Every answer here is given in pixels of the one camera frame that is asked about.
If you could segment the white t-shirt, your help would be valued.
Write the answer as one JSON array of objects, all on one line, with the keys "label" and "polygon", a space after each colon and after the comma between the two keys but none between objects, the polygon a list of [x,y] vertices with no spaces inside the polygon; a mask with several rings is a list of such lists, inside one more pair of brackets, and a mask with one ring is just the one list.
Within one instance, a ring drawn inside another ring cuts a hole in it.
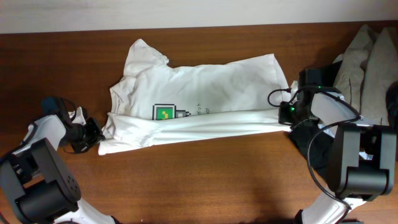
[{"label": "white t-shirt", "polygon": [[143,40],[129,48],[99,155],[162,144],[286,130],[276,104],[290,99],[273,54],[224,65],[169,66]]}]

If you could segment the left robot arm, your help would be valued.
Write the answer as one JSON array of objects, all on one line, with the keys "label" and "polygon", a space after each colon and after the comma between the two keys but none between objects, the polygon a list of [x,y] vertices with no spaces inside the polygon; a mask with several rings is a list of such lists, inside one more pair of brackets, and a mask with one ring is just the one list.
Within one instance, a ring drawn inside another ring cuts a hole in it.
[{"label": "left robot arm", "polygon": [[43,116],[31,122],[21,144],[1,157],[1,189],[21,223],[110,223],[118,220],[81,196],[72,172],[57,152],[71,145],[83,154],[105,139],[86,109],[66,107],[67,99],[47,97]]}]

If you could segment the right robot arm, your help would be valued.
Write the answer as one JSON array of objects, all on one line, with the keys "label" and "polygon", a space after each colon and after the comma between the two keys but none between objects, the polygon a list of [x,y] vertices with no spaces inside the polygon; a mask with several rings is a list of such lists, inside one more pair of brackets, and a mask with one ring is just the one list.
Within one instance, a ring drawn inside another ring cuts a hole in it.
[{"label": "right robot arm", "polygon": [[370,121],[333,82],[334,69],[306,69],[279,107],[279,123],[301,150],[321,190],[294,223],[341,223],[354,208],[389,194],[394,186],[397,132]]}]

